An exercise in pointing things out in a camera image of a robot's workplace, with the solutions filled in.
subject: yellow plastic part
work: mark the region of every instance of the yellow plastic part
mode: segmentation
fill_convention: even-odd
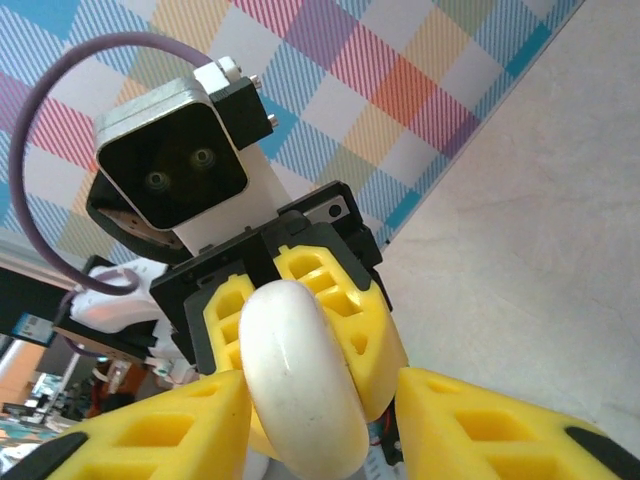
[[[410,480],[618,478],[564,432],[592,425],[427,370],[400,370],[396,418]]]
[[[48,479],[240,480],[250,417],[242,373],[216,373],[66,430],[89,440]]]
[[[400,336],[380,287],[361,291],[324,247],[280,248],[274,259],[283,279],[297,280],[315,293],[342,348],[368,422],[379,418],[395,395],[398,369],[408,364]],[[253,293],[247,275],[232,275],[204,309],[218,371],[242,369],[238,322]],[[253,409],[249,445],[278,458]]]

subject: red wire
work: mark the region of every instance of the red wire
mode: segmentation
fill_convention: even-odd
[[[380,437],[378,438],[378,440],[376,440],[373,443],[370,443],[369,445],[372,447],[376,447],[378,445],[380,445],[382,443],[382,439],[384,438],[384,436],[389,433],[389,429],[391,428],[391,412],[389,410],[385,411],[385,422],[384,422],[384,430],[382,431],[382,434],[380,435]]]

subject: camera lens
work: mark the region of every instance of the camera lens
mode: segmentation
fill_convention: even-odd
[[[199,148],[191,155],[189,159],[191,166],[196,170],[207,170],[213,167],[216,156],[210,148]]]
[[[145,186],[152,193],[164,193],[169,189],[171,181],[163,172],[150,172],[144,179]]]

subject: plaid fabric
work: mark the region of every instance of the plaid fabric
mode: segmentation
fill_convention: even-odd
[[[2,0],[0,228],[21,234],[7,149],[22,100],[66,49],[99,34],[160,32],[263,78],[280,121],[262,141],[293,197],[353,188],[380,244],[445,173],[582,0]],[[78,258],[131,258],[83,210],[99,113],[188,73],[145,48],[85,61],[32,131],[29,202],[45,237]]]

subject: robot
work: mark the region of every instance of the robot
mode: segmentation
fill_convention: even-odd
[[[125,44],[108,37],[66,55]],[[178,51],[156,37],[127,40]],[[85,287],[56,320],[176,388],[74,426],[5,478],[236,479],[248,447],[309,480],[347,478],[376,454],[410,479],[640,478],[640,461],[592,425],[409,367],[349,187],[288,198],[256,144],[277,128],[260,80],[229,57],[191,58],[194,78],[96,121],[87,212],[143,258],[69,272]]]

